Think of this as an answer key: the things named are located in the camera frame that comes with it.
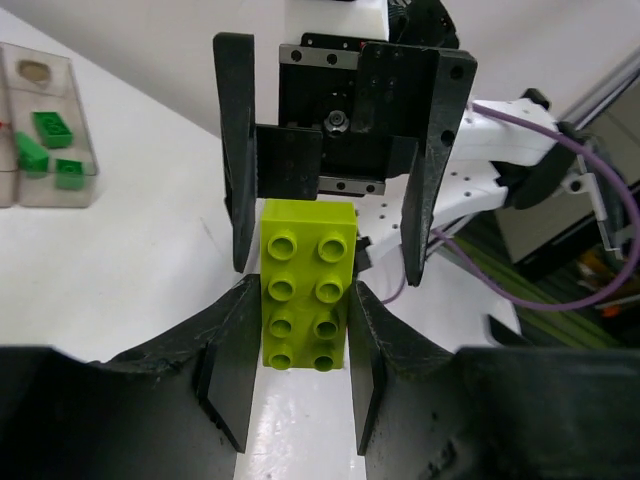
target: green lego brick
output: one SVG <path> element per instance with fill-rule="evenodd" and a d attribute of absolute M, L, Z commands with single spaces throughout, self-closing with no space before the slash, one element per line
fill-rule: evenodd
<path fill-rule="evenodd" d="M 30 178 L 41 178 L 49 169 L 49 152 L 24 132 L 15 132 L 18 165 Z"/>
<path fill-rule="evenodd" d="M 342 368 L 357 234 L 353 205 L 269 199 L 260 229 L 264 365 Z"/>
<path fill-rule="evenodd" d="M 40 141 L 48 148 L 66 148 L 73 143 L 73 133 L 56 112 L 32 112 Z"/>
<path fill-rule="evenodd" d="M 82 162 L 56 158 L 56 188 L 60 190 L 82 190 L 84 182 Z"/>

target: white wall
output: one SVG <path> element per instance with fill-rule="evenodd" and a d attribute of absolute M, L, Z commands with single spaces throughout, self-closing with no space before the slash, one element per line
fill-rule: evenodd
<path fill-rule="evenodd" d="M 640 45 L 637 0 L 445 0 L 487 99 L 540 87 L 562 113 Z M 283 0 L 0 0 L 10 12 L 212 132 L 211 39 L 256 35 L 258 120 L 277 105 Z"/>

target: white surface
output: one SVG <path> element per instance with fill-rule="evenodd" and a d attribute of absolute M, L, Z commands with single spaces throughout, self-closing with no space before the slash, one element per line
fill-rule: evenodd
<path fill-rule="evenodd" d="M 87 210 L 0 211 L 0 343 L 107 360 L 208 306 L 239 278 L 220 142 L 2 10 L 0 25 L 0 41 L 72 58 L 102 166 L 102 195 Z M 364 278 L 385 297 L 401 273 L 391 254 Z M 454 295 L 465 301 L 447 300 Z M 422 286 L 391 309 L 452 350 L 489 342 L 485 313 L 517 328 L 508 302 L 438 257 Z M 259 367 L 236 479 L 364 479 L 349 385 L 347 369 Z"/>
<path fill-rule="evenodd" d="M 474 94 L 504 100 L 539 87 L 556 115 L 640 44 L 637 0 L 444 3 L 462 47 L 479 61 Z M 214 132 L 219 120 L 211 39 L 219 31 L 254 33 L 258 121 L 277 118 L 284 0 L 0 0 L 0 5 Z"/>
<path fill-rule="evenodd" d="M 284 42 L 300 45 L 304 33 L 389 39 L 387 0 L 284 0 Z"/>

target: clear plastic box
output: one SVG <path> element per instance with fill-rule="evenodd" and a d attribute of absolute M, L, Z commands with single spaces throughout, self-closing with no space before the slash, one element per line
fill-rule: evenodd
<path fill-rule="evenodd" d="M 4 75 L 0 75 L 0 208 L 10 207 L 16 201 L 18 159 L 10 129 L 11 114 Z"/>
<path fill-rule="evenodd" d="M 49 153 L 42 172 L 25 170 L 19 154 L 14 154 L 19 166 L 18 202 L 26 207 L 88 207 L 98 165 L 71 60 L 6 43 L 0 43 L 0 54 L 13 132 L 23 132 Z M 71 130 L 72 143 L 66 148 L 46 147 L 32 118 L 35 112 L 57 113 Z"/>

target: lego stud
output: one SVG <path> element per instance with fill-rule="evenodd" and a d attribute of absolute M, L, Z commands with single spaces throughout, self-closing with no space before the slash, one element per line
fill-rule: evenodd
<path fill-rule="evenodd" d="M 337 263 L 347 253 L 347 243 L 339 233 L 330 233 L 318 243 L 318 254 L 327 263 Z"/>
<path fill-rule="evenodd" d="M 290 273 L 276 273 L 271 277 L 267 290 L 274 300 L 287 302 L 296 293 L 296 281 Z"/>
<path fill-rule="evenodd" d="M 314 350 L 315 360 L 313 367 L 319 372 L 328 372 L 333 368 L 333 352 L 328 346 L 318 347 Z"/>
<path fill-rule="evenodd" d="M 297 250 L 296 236 L 288 230 L 277 233 L 267 244 L 269 255 L 283 262 L 293 258 Z"/>
<path fill-rule="evenodd" d="M 276 370 L 286 370 L 293 362 L 293 350 L 286 343 L 280 343 L 273 347 L 269 355 L 269 365 Z"/>
<path fill-rule="evenodd" d="M 322 303 L 335 303 L 342 297 L 342 282 L 336 275 L 327 275 L 316 283 L 316 297 Z"/>
<path fill-rule="evenodd" d="M 269 318 L 269 332 L 277 338 L 288 337 L 291 333 L 292 324 L 293 315 L 289 310 L 276 310 Z"/>
<path fill-rule="evenodd" d="M 331 340 L 338 334 L 338 315 L 333 312 L 320 312 L 313 321 L 313 333 L 320 340 Z"/>

